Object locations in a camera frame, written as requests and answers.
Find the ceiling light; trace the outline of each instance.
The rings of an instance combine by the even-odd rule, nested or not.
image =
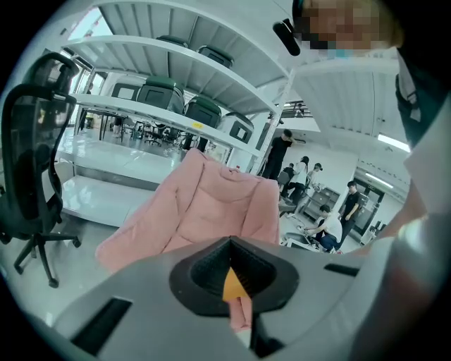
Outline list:
[[[406,151],[407,153],[410,153],[410,147],[406,143],[400,142],[399,140],[387,137],[386,135],[382,135],[382,134],[379,134],[378,139],[381,142],[388,143],[389,145],[392,145],[393,147],[400,148],[400,149]]]
[[[393,186],[391,184],[388,184],[387,182],[384,182],[382,179],[379,179],[379,178],[373,176],[370,173],[367,173],[366,176],[369,177],[369,178],[373,178],[375,181],[378,181],[379,183],[382,183],[382,184],[386,185],[390,189],[393,188]]]

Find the pink fabric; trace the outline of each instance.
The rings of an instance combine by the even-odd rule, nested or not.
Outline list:
[[[225,235],[278,243],[278,185],[229,169],[197,149],[160,184],[153,198],[96,251],[112,272],[162,252]],[[250,324],[250,300],[230,303],[233,328]]]

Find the chair wheel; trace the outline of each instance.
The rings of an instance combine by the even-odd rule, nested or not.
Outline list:
[[[72,244],[74,245],[75,248],[79,248],[82,245],[82,243],[80,242],[80,240],[78,238],[73,240]]]
[[[0,233],[0,241],[4,245],[7,245],[8,243],[10,243],[11,237],[9,235],[4,234],[4,233]]]
[[[49,279],[49,286],[52,288],[58,288],[59,282],[56,279]]]

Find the shelf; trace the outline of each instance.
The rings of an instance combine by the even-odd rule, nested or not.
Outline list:
[[[259,150],[239,141],[238,139],[235,139],[215,128],[196,122],[194,119],[173,113],[169,110],[121,98],[90,94],[71,95],[77,99],[77,104],[80,106],[85,106],[91,109],[115,111],[123,115],[132,116],[133,118],[143,118],[147,121],[158,121],[159,123],[163,123],[181,130],[186,130],[195,135],[200,135],[208,140],[213,140],[229,147],[244,150],[252,155],[260,155]]]
[[[255,87],[288,79],[288,71],[224,16],[200,10],[186,1],[97,0],[93,4],[103,15],[114,35],[132,35],[156,39],[172,35],[185,40],[191,50],[214,45],[229,53],[235,63],[232,70]]]
[[[72,40],[63,47],[81,56],[96,71],[169,76],[184,84],[187,90],[244,115],[278,110],[257,88],[231,69],[169,42],[109,35]]]

